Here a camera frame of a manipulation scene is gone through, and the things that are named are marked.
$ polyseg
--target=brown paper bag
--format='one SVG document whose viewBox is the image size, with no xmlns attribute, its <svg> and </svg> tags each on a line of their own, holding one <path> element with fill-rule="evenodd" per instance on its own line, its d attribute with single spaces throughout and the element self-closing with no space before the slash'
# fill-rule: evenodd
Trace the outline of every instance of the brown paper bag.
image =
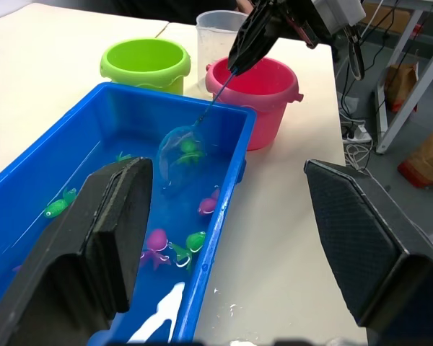
<svg viewBox="0 0 433 346">
<path fill-rule="evenodd" d="M 398 166 L 398 171 L 416 187 L 433 184 L 433 133 Z"/>
<path fill-rule="evenodd" d="M 391 65 L 388 68 L 385 78 L 385 100 L 391 112 L 399 111 L 418 80 L 419 63 L 402 63 L 399 69 L 398 65 Z"/>
</svg>

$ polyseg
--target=green toy turtle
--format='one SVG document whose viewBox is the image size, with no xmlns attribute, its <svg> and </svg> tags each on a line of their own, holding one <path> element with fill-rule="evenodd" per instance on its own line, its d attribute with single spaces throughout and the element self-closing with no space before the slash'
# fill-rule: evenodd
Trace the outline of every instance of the green toy turtle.
<svg viewBox="0 0 433 346">
<path fill-rule="evenodd" d="M 177 244 L 169 243 L 168 246 L 176 252 L 176 265 L 185 267 L 187 271 L 191 271 L 191 262 L 193 254 L 201 251 L 205 241 L 205 232 L 198 232 L 188 236 L 186 239 L 186 249 Z"/>
</svg>

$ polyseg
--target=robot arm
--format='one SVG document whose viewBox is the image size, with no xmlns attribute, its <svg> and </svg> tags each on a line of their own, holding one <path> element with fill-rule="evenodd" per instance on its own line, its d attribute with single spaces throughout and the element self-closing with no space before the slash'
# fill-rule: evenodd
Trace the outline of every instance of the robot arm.
<svg viewBox="0 0 433 346">
<path fill-rule="evenodd" d="M 228 69 L 243 74 L 264 57 L 276 40 L 292 29 L 309 48 L 322 33 L 344 29 L 349 40 L 351 71 L 364 78 L 364 63 L 355 24 L 366 16 L 359 0 L 259 0 L 240 28 L 229 52 Z"/>
</svg>

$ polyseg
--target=green plastic bucket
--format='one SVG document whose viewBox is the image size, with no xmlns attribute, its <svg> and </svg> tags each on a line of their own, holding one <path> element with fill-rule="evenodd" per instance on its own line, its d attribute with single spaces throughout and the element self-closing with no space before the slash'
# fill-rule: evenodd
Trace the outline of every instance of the green plastic bucket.
<svg viewBox="0 0 433 346">
<path fill-rule="evenodd" d="M 100 73 L 115 83 L 183 94 L 191 58 L 177 43 L 159 38 L 127 40 L 102 55 Z"/>
</svg>

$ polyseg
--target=pink toy octopus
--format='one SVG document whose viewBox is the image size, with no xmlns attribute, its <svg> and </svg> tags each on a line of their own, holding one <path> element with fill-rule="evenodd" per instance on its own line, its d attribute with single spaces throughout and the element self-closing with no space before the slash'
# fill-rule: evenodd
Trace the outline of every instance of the pink toy octopus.
<svg viewBox="0 0 433 346">
<path fill-rule="evenodd" d="M 201 201 L 201 204 L 199 204 L 199 209 L 197 212 L 200 215 L 208 215 L 212 214 L 215 211 L 215 208 L 217 207 L 219 197 L 219 188 L 217 188 L 209 198 L 204 198 Z"/>
<path fill-rule="evenodd" d="M 152 258 L 154 270 L 156 270 L 160 265 L 170 265 L 169 257 L 164 256 L 159 252 L 167 247 L 167 243 L 167 234 L 165 234 L 163 229 L 153 230 L 149 238 L 146 240 L 147 250 L 141 253 L 139 265 L 145 265 L 150 258 Z"/>
</svg>

